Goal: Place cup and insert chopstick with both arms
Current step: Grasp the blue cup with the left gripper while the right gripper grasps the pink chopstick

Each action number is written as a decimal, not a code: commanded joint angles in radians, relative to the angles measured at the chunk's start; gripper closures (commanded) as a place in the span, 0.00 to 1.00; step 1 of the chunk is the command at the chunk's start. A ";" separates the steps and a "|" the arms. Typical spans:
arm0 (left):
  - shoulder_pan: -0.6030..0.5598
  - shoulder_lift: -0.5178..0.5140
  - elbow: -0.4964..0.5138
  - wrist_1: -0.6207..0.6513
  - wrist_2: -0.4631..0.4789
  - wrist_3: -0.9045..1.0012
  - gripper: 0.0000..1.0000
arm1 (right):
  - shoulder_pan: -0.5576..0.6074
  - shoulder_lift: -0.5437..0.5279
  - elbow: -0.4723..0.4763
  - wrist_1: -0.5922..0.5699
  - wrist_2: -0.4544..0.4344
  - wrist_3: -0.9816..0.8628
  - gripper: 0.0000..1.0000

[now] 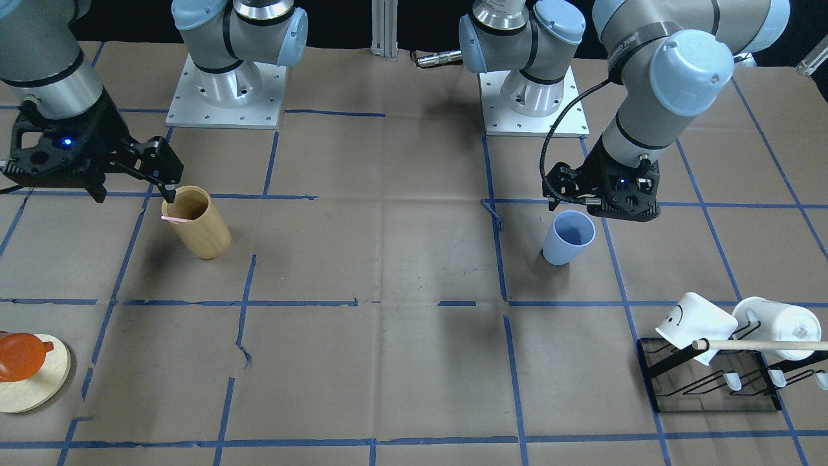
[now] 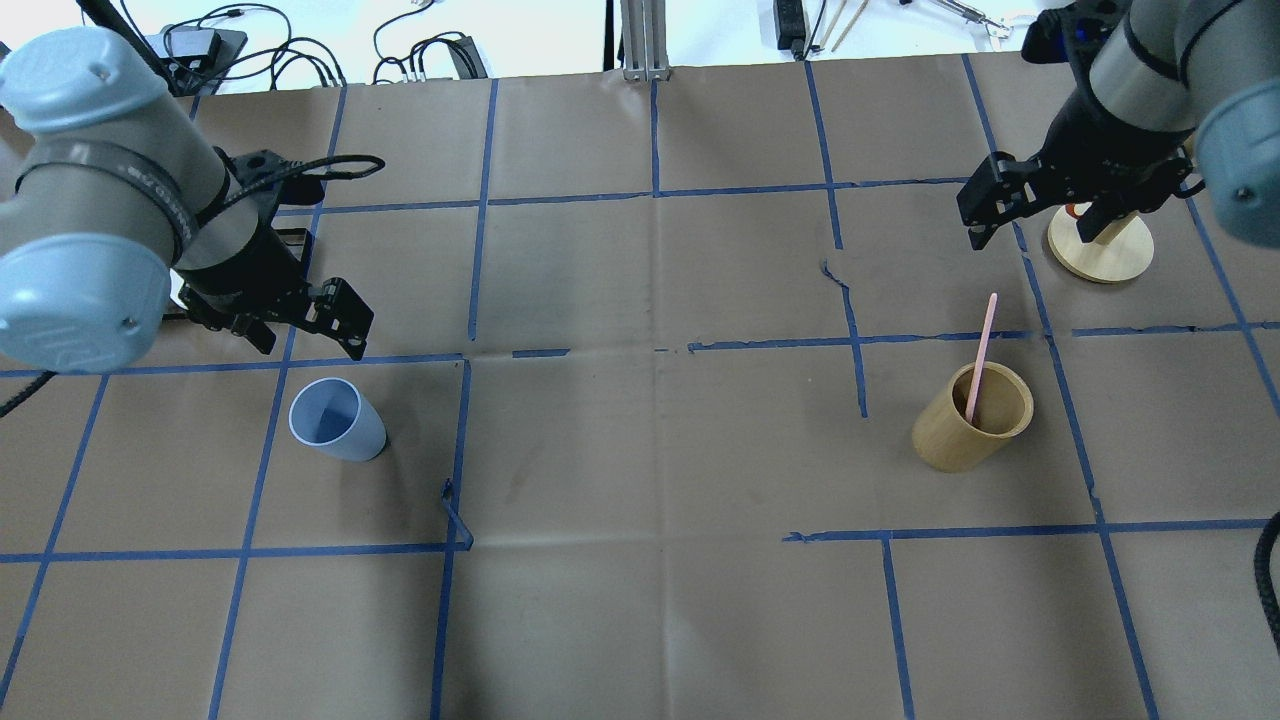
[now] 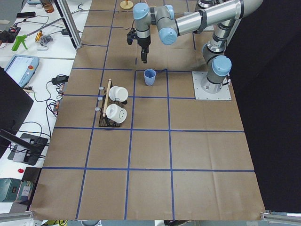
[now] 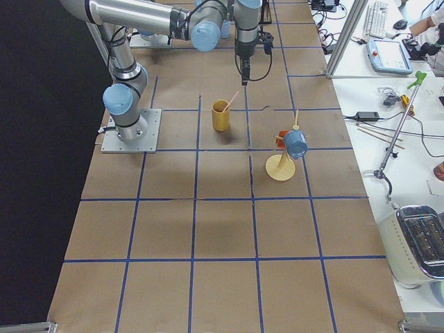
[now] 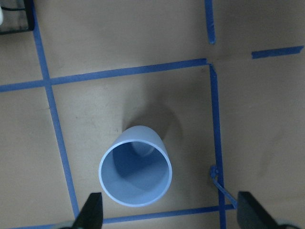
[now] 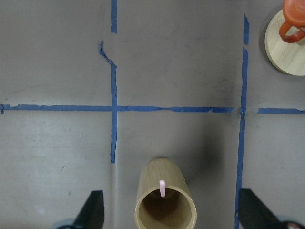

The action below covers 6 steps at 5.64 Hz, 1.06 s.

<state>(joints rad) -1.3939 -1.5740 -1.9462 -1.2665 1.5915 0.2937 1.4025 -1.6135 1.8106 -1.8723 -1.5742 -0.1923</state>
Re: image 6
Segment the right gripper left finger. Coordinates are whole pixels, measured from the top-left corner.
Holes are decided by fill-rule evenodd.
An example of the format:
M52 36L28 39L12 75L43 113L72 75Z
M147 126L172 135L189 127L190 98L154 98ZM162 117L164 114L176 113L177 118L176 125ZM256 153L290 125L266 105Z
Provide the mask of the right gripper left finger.
M104 197L102 190L92 191L75 220L55 223L52 229L102 229Z

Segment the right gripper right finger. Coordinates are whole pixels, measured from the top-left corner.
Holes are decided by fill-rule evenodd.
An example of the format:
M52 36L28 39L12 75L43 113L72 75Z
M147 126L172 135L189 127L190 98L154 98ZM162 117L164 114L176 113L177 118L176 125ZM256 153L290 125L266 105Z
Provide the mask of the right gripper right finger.
M239 222L244 229L303 229L291 220L280 221L249 188L239 191Z

